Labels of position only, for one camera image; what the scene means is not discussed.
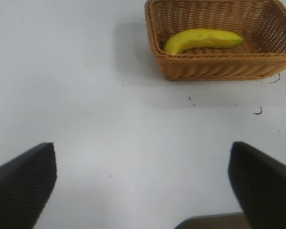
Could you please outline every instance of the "yellow banana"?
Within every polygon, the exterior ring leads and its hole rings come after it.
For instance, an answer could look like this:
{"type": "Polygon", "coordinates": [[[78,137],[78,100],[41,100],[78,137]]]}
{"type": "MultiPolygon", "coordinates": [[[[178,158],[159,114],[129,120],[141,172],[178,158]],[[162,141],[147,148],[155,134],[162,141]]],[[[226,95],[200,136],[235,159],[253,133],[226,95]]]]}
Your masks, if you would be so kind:
{"type": "Polygon", "coordinates": [[[165,44],[164,51],[180,54],[193,48],[231,48],[244,43],[244,39],[234,32],[213,29],[190,29],[172,36],[165,44]]]}

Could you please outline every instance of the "wooden edge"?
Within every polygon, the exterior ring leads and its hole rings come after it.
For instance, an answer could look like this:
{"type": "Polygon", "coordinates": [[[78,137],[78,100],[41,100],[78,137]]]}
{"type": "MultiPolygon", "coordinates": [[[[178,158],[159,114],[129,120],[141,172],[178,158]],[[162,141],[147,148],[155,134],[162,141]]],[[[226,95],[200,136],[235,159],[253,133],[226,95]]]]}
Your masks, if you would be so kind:
{"type": "Polygon", "coordinates": [[[243,213],[194,217],[185,220],[175,229],[252,229],[243,213]]]}

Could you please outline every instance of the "wicker basket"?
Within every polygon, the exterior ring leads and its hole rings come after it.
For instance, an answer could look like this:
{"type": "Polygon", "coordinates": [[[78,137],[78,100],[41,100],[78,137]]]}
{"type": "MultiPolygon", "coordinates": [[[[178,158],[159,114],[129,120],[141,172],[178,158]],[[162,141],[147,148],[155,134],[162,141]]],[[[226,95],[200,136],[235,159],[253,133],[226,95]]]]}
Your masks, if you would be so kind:
{"type": "Polygon", "coordinates": [[[286,8],[278,0],[148,0],[151,49],[169,80],[257,80],[286,68],[286,8]],[[165,42],[194,28],[234,31],[245,43],[170,55],[165,42]]]}

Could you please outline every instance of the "basket rim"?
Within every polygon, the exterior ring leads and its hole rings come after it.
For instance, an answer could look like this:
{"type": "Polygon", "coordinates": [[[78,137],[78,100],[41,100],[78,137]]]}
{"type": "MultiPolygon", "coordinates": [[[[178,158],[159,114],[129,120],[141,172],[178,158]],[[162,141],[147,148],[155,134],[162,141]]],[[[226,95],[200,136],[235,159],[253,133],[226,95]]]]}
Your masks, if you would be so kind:
{"type": "MultiPolygon", "coordinates": [[[[166,53],[162,50],[159,46],[159,43],[156,39],[156,26],[154,24],[154,19],[152,17],[153,9],[152,5],[157,2],[246,2],[248,0],[147,0],[145,4],[145,20],[147,24],[147,28],[150,27],[151,29],[148,30],[149,41],[150,45],[153,46],[152,51],[154,55],[160,59],[165,59],[168,61],[170,59],[173,62],[181,61],[182,63],[190,62],[190,61],[242,61],[243,59],[252,58],[251,61],[259,61],[261,57],[267,59],[267,62],[286,62],[286,53],[284,52],[265,52],[265,53],[249,53],[249,54],[188,54],[188,53],[181,53],[177,55],[172,55],[166,53]]],[[[286,13],[286,7],[280,0],[251,0],[252,3],[261,3],[261,2],[273,2],[279,10],[286,13]]]]}

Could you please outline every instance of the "table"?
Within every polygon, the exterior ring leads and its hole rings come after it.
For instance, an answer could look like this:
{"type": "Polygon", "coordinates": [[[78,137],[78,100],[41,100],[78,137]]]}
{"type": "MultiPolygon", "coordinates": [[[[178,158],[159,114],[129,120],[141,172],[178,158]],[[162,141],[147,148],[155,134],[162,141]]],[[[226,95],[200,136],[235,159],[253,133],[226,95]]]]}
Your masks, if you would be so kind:
{"type": "Polygon", "coordinates": [[[0,165],[44,141],[57,153],[36,229],[173,229],[238,212],[232,142],[286,163],[286,70],[276,83],[169,82],[143,7],[0,0],[0,165]]]}

